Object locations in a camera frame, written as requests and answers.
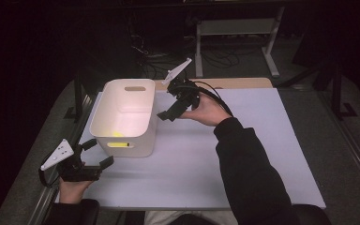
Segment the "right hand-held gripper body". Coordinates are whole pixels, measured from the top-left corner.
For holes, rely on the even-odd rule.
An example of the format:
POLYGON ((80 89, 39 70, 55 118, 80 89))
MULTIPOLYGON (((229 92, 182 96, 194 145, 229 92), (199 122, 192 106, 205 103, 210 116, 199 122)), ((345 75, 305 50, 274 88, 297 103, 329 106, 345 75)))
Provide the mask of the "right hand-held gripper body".
POLYGON ((197 85, 188 78, 179 78, 178 75, 192 62, 187 58, 185 62, 168 71, 166 78, 161 82, 167 86, 167 91, 176 97, 178 101, 184 101, 187 108, 197 108, 199 105, 199 89, 197 85))

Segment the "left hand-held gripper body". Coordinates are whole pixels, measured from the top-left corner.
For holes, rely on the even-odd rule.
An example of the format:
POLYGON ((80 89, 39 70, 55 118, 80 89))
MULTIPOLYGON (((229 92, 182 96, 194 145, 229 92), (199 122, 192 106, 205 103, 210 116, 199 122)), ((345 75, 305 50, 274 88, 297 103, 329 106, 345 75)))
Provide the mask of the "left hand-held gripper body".
POLYGON ((97 181, 102 170, 99 166, 85 166, 81 159, 81 144, 72 147, 68 140, 64 139, 58 146, 44 158, 39 167, 39 180, 47 183, 45 172, 56 167, 58 176, 67 182, 97 181))

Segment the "yellow shuttlecock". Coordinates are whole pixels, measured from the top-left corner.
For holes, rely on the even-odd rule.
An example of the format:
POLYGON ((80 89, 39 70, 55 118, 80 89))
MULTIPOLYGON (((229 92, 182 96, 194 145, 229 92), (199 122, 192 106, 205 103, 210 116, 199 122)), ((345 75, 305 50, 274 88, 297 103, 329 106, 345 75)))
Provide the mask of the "yellow shuttlecock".
MULTIPOLYGON (((118 131, 114 131, 112 133, 112 136, 115 138, 124 137, 124 135, 118 131)), ((127 148, 130 146, 130 144, 129 144, 129 142, 108 142, 107 146, 111 147, 111 148, 127 148)))

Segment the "white plastic bin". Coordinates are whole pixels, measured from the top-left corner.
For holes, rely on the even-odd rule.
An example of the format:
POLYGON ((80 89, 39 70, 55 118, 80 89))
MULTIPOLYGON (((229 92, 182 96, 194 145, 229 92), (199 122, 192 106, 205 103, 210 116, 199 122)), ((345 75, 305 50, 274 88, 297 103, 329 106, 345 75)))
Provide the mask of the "white plastic bin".
POLYGON ((118 79, 105 84, 89 131, 109 156, 146 158, 152 154, 158 124, 155 93, 156 84, 150 79, 118 79), (124 137, 113 137, 114 131, 124 137), (107 146, 110 142, 130 146, 111 148, 107 146))

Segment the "person's right hand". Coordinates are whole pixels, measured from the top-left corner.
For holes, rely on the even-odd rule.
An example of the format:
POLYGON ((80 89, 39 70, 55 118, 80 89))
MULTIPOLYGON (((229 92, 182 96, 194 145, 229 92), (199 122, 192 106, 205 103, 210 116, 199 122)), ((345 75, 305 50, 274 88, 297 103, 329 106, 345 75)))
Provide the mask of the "person's right hand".
POLYGON ((191 111, 185 111, 180 118, 191 119, 209 127, 215 127, 231 116, 211 97, 200 93, 199 106, 191 111))

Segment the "person's left hand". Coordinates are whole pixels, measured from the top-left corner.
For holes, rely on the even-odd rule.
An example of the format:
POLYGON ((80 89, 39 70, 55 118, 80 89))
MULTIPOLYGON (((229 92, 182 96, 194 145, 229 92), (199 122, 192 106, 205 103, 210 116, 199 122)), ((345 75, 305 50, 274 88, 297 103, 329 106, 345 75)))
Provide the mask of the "person's left hand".
POLYGON ((92 181, 67 182, 60 179, 59 202, 66 204, 78 204, 83 199, 84 192, 92 184, 92 181))

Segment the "black metal stand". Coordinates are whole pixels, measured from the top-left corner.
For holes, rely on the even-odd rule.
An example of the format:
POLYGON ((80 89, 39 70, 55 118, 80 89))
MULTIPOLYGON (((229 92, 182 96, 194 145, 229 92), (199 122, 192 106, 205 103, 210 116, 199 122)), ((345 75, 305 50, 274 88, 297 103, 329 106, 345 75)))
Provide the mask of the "black metal stand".
POLYGON ((352 105, 341 101, 342 71, 340 65, 332 60, 322 60, 288 81, 277 84, 277 88, 291 87, 314 73, 317 73, 312 84, 314 90, 323 91, 332 84, 331 111, 336 118, 342 121, 344 117, 355 117, 357 113, 352 105))
POLYGON ((83 113, 86 111, 87 104, 90 101, 83 83, 82 76, 79 72, 76 73, 76 76, 73 80, 74 87, 74 105, 69 107, 64 116, 65 119, 72 119, 75 123, 78 123, 83 113))

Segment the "person's legs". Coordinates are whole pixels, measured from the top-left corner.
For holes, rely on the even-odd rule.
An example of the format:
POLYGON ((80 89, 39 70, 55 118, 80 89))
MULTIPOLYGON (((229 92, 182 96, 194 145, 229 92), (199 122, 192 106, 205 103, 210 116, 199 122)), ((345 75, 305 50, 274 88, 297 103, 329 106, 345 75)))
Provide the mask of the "person's legs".
POLYGON ((232 211, 147 211, 143 225, 238 225, 232 211))

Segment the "white metal table frame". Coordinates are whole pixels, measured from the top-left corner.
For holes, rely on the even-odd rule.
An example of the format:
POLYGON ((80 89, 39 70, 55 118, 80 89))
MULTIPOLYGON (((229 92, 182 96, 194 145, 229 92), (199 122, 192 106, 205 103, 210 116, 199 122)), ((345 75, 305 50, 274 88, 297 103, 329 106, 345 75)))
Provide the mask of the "white metal table frame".
POLYGON ((277 15, 274 18, 213 20, 199 22, 196 27, 196 77, 203 77, 203 61, 201 54, 202 37, 220 35, 268 35, 268 42, 262 46, 262 54, 269 68, 271 76, 278 78, 279 71, 271 55, 271 51, 277 37, 284 10, 285 7, 280 7, 277 10, 277 15))

